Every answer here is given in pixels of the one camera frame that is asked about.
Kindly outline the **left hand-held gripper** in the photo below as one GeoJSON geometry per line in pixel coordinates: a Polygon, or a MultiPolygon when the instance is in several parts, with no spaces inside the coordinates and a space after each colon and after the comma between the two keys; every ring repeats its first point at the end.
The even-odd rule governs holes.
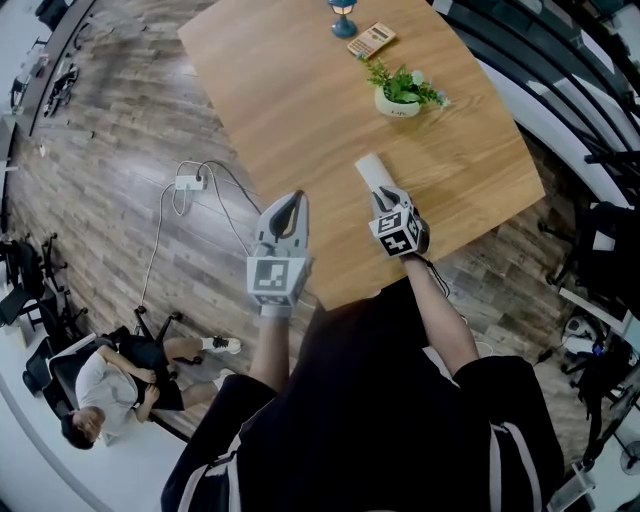
{"type": "Polygon", "coordinates": [[[247,258],[247,292],[266,318],[291,317],[309,279],[309,200],[291,192],[267,208],[257,225],[254,253],[247,258]]]}

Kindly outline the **tan calculator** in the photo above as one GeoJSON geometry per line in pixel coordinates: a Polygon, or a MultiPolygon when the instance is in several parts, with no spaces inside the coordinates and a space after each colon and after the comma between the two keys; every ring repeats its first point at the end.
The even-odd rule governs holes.
{"type": "Polygon", "coordinates": [[[356,58],[368,59],[393,42],[396,36],[389,27],[377,22],[353,39],[347,49],[356,58]]]}

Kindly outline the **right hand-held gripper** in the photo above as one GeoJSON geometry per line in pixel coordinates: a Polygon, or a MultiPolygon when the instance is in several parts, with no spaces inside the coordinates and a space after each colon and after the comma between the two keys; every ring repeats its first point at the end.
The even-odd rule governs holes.
{"type": "Polygon", "coordinates": [[[429,227],[414,212],[410,195],[395,186],[382,186],[381,193],[392,206],[387,206],[376,191],[371,192],[371,205],[376,219],[369,222],[369,228],[374,238],[389,257],[425,254],[430,245],[429,227]],[[396,207],[404,209],[391,212],[396,207]]]}

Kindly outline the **black metal railing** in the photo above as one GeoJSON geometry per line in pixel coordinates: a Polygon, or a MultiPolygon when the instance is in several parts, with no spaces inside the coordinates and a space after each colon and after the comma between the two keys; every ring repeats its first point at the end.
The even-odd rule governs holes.
{"type": "Polygon", "coordinates": [[[562,0],[427,0],[484,64],[511,79],[587,148],[640,180],[640,73],[621,44],[562,0]]]}

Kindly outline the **long grey desk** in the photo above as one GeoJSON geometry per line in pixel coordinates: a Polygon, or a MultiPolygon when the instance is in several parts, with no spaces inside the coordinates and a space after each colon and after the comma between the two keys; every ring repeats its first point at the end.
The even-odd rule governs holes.
{"type": "Polygon", "coordinates": [[[26,66],[30,78],[20,105],[15,113],[0,116],[0,174],[12,170],[9,165],[10,148],[16,129],[19,128],[25,136],[32,135],[65,50],[96,1],[74,0],[42,47],[35,63],[26,66]]]}

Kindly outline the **black office chair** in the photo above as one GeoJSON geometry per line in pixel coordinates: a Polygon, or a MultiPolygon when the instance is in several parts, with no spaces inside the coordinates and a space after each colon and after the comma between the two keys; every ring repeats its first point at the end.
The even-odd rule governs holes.
{"type": "Polygon", "coordinates": [[[159,348],[164,341],[172,323],[181,322],[184,315],[172,312],[165,320],[160,331],[154,335],[145,324],[144,306],[134,310],[137,321],[135,332],[122,326],[115,331],[96,336],[91,334],[78,339],[74,344],[68,343],[64,349],[54,352],[60,344],[54,344],[52,337],[46,337],[35,353],[27,360],[23,372],[23,381],[33,395],[40,393],[54,415],[62,418],[78,407],[75,384],[81,367],[100,346],[107,345],[118,350],[129,347],[134,341],[141,341],[146,346],[159,348]]]}
{"type": "Polygon", "coordinates": [[[84,337],[78,320],[88,309],[72,312],[70,290],[56,281],[56,273],[68,268],[67,263],[53,263],[53,243],[58,234],[49,235],[41,252],[29,243],[29,238],[26,235],[21,241],[0,240],[0,263],[5,264],[7,284],[11,286],[0,299],[0,327],[25,316],[32,327],[43,325],[54,348],[61,350],[84,337]]]}
{"type": "Polygon", "coordinates": [[[543,221],[537,227],[570,244],[561,269],[546,276],[549,285],[572,273],[589,296],[621,304],[640,320],[640,210],[600,202],[576,214],[572,234],[543,221]]]}

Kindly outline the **white case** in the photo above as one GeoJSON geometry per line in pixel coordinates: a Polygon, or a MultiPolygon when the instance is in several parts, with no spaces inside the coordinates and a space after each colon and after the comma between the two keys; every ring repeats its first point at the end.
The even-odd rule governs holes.
{"type": "Polygon", "coordinates": [[[395,187],[382,160],[375,153],[370,153],[355,162],[355,168],[371,192],[383,194],[383,188],[395,187]]]}

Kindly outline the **green plant in white pot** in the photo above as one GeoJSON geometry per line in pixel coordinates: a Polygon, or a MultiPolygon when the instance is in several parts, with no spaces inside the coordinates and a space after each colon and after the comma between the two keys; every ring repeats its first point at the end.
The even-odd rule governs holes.
{"type": "Polygon", "coordinates": [[[374,87],[374,104],[383,115],[395,118],[417,116],[423,107],[436,105],[445,109],[451,101],[444,91],[437,91],[419,70],[409,71],[405,65],[390,72],[381,59],[358,54],[368,74],[367,82],[374,87]]]}

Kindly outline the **person's black clothing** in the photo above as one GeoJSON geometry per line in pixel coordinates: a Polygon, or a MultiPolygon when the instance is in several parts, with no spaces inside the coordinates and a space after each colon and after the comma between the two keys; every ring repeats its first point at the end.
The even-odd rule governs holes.
{"type": "Polygon", "coordinates": [[[281,391],[225,379],[169,476],[162,512],[532,512],[564,459],[532,366],[444,377],[410,284],[313,321],[281,391]]]}

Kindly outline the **blue lantern lamp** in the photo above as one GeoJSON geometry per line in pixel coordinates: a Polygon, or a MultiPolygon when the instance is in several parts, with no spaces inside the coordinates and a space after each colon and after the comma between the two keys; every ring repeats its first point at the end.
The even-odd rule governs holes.
{"type": "Polygon", "coordinates": [[[357,0],[327,0],[327,3],[338,16],[331,26],[332,33],[341,39],[354,37],[357,33],[357,26],[348,16],[353,12],[357,0]]]}

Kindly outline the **person's left forearm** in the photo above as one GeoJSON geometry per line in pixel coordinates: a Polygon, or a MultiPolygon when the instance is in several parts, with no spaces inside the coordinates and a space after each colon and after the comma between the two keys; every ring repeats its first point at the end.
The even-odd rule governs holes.
{"type": "Polygon", "coordinates": [[[288,319],[262,317],[248,375],[277,395],[286,387],[290,370],[288,319]]]}

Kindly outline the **person's right forearm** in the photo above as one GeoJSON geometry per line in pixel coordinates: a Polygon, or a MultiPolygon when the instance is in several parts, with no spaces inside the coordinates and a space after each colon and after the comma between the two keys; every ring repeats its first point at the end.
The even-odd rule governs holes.
{"type": "Polygon", "coordinates": [[[445,296],[427,264],[418,256],[401,257],[430,345],[450,375],[477,361],[479,352],[467,323],[445,296]]]}

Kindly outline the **white round device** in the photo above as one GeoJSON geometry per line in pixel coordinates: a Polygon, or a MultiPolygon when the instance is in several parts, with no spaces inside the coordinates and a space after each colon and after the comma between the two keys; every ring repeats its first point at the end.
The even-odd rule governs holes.
{"type": "Polygon", "coordinates": [[[561,346],[574,355],[600,356],[605,350],[607,335],[608,329],[600,320],[588,314],[577,314],[566,322],[561,346]]]}

